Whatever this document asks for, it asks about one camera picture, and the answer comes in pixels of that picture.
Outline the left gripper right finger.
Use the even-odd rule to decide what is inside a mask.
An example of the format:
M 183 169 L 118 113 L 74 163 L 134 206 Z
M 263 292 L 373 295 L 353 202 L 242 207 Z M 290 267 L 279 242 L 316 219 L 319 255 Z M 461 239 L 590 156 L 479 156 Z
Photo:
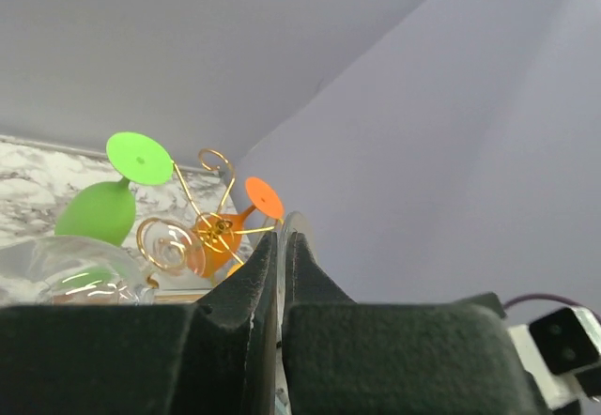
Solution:
M 351 300 L 301 233 L 285 253 L 283 362 L 296 414 L 544 414 L 485 306 Z

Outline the clear wine glass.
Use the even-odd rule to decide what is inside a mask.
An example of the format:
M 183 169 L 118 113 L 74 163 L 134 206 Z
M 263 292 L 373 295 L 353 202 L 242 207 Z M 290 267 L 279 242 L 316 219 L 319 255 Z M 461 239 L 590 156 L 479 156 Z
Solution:
M 32 239 L 1 249 L 1 305 L 186 304 L 208 289 L 157 289 L 124 249 L 86 237 Z
M 159 271 L 178 276 L 184 271 L 202 275 L 206 267 L 203 244 L 176 223 L 151 220 L 136 233 L 142 256 Z

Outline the green plastic wine glass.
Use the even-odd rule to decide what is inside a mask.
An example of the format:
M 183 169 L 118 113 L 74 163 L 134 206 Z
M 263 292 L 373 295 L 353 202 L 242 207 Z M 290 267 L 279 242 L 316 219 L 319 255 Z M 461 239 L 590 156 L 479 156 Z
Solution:
M 156 140 L 133 131 L 113 134 L 105 152 L 120 179 L 95 183 L 78 192 L 58 217 L 54 233 L 92 238 L 119 248 L 136 217 L 130 184 L 162 185 L 172 177 L 174 164 Z

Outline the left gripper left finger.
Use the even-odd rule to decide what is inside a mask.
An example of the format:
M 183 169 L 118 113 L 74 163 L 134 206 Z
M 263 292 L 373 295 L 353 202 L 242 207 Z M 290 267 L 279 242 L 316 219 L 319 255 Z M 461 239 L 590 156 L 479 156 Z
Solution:
M 1 312 L 5 414 L 271 414 L 277 237 L 183 305 Z

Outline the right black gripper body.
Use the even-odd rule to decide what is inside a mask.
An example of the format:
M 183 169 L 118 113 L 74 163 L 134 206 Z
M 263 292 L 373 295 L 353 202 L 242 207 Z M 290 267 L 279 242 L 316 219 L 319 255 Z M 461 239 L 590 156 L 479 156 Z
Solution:
M 502 306 L 501 300 L 499 299 L 498 295 L 494 292 L 485 292 L 473 295 L 461 300 L 457 300 L 456 303 L 484 307 L 487 310 L 496 314 L 499 318 L 506 318 L 506 312 Z

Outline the yellow plastic wine glass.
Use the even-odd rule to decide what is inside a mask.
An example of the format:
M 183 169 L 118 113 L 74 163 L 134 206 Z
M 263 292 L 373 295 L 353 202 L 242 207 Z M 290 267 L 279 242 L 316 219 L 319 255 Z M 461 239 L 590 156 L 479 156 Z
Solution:
M 235 264 L 231 267 L 231 269 L 226 273 L 226 277 L 229 278 L 230 276 L 232 276 L 236 271 L 238 271 L 240 268 L 242 267 L 242 264 Z

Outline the orange plastic wine glass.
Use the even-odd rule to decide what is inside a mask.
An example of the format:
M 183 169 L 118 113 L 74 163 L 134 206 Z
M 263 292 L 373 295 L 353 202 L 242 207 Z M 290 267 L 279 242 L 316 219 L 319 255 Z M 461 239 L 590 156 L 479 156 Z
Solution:
M 243 265 L 244 261 L 238 255 L 242 237 L 269 232 L 283 223 L 284 205 L 266 181 L 259 177 L 248 177 L 245 191 L 251 204 L 243 212 L 206 212 L 196 217 L 192 232 L 202 242 L 206 256 L 205 271 L 198 276 L 215 280 L 216 273 L 228 262 Z M 245 222 L 256 211 L 265 216 L 264 225 L 247 229 Z

